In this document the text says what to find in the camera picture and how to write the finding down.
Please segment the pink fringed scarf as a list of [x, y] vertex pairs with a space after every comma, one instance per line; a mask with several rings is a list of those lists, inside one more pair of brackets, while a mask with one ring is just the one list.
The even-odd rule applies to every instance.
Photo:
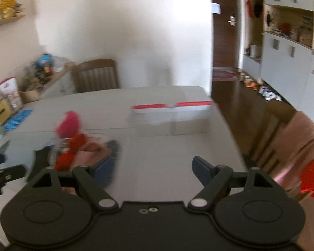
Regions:
[[273, 179], [285, 190], [297, 187], [303, 169], [314, 161], [314, 122], [296, 112], [272, 143], [280, 165]]

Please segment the far wooden chair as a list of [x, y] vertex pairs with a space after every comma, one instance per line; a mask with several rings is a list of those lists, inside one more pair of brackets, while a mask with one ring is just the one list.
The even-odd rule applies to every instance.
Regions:
[[74, 65], [71, 76], [77, 93], [121, 88], [115, 60], [101, 58]]

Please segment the white side cabinet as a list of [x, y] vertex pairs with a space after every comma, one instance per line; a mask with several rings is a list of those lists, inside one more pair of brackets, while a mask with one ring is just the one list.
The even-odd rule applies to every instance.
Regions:
[[71, 70], [74, 66], [74, 62], [67, 62], [64, 64], [63, 70], [53, 74], [49, 82], [45, 85], [36, 90], [20, 91], [22, 102], [27, 104], [34, 101], [75, 94], [75, 84], [71, 76]]

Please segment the black cloth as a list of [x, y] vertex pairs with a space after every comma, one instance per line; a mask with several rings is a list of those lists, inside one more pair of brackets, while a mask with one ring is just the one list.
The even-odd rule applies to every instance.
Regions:
[[34, 151], [34, 162], [26, 182], [30, 182], [41, 170], [50, 166], [48, 156], [52, 149], [53, 147], [46, 146], [41, 150]]

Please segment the red knotted cloth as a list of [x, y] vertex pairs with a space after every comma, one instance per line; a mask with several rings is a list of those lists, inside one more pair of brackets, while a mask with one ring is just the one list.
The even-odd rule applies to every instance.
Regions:
[[78, 150], [87, 142], [87, 136], [83, 133], [72, 136], [67, 143], [67, 149], [61, 153], [55, 164], [58, 172], [69, 171]]

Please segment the dark wooden door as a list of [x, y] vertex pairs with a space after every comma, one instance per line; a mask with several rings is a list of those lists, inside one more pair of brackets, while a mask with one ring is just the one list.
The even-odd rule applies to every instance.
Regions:
[[237, 0], [213, 0], [220, 5], [220, 13], [213, 15], [213, 67], [232, 67], [237, 61]]

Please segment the pink fluffy plush toy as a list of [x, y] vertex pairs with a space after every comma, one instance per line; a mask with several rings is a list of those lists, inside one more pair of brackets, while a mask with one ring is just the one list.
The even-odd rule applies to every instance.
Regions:
[[81, 121], [77, 112], [68, 111], [55, 127], [55, 133], [60, 138], [71, 138], [80, 131]]

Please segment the red patterned rug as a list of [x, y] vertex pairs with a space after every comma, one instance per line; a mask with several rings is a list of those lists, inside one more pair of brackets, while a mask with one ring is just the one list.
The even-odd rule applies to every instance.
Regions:
[[228, 82], [238, 81], [239, 73], [237, 69], [232, 67], [214, 67], [213, 68], [213, 82]]

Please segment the red and white cardboard box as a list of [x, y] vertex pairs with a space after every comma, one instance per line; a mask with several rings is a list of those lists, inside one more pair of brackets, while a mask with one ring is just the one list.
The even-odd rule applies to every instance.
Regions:
[[138, 135], [144, 137], [204, 133], [212, 105], [212, 101], [134, 105], [130, 119]]

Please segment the yellow box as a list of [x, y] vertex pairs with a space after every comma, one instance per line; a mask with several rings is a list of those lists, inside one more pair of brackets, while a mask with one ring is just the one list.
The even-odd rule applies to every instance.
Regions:
[[12, 116], [12, 107], [7, 99], [0, 99], [0, 124], [4, 125]]

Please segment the blue cloth on table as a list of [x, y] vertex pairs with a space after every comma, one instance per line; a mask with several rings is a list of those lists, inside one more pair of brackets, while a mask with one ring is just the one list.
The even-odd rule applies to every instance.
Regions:
[[4, 125], [5, 131], [10, 132], [16, 129], [32, 112], [32, 109], [26, 109], [12, 116]]

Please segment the near wooden chair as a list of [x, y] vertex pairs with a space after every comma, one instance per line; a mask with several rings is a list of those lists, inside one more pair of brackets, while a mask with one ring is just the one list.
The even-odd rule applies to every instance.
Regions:
[[258, 167], [278, 181], [278, 176], [282, 175], [283, 166], [273, 149], [273, 142], [290, 123], [296, 112], [296, 109], [283, 101], [270, 100], [268, 102], [250, 149], [243, 154], [243, 160], [248, 169]]

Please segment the white cabinet wall unit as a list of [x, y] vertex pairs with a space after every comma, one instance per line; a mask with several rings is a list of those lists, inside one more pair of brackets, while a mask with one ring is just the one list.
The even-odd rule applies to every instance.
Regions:
[[245, 0], [243, 69], [314, 121], [314, 0]]

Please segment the pink fleece cloth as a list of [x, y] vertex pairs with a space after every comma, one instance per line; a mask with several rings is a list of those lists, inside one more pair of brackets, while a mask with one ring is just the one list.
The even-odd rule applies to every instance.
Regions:
[[87, 142], [75, 154], [69, 171], [77, 166], [92, 166], [110, 155], [109, 149], [103, 143]]

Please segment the wooden chair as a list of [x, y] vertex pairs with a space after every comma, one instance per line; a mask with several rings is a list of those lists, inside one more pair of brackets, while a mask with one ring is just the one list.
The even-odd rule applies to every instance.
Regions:
[[270, 100], [268, 102], [250, 149], [243, 154], [243, 160], [248, 169], [258, 167], [278, 181], [278, 176], [282, 175], [283, 166], [273, 149], [273, 142], [290, 123], [296, 112], [296, 109], [283, 101]]
[[74, 65], [71, 76], [77, 93], [121, 88], [115, 60], [101, 58]]

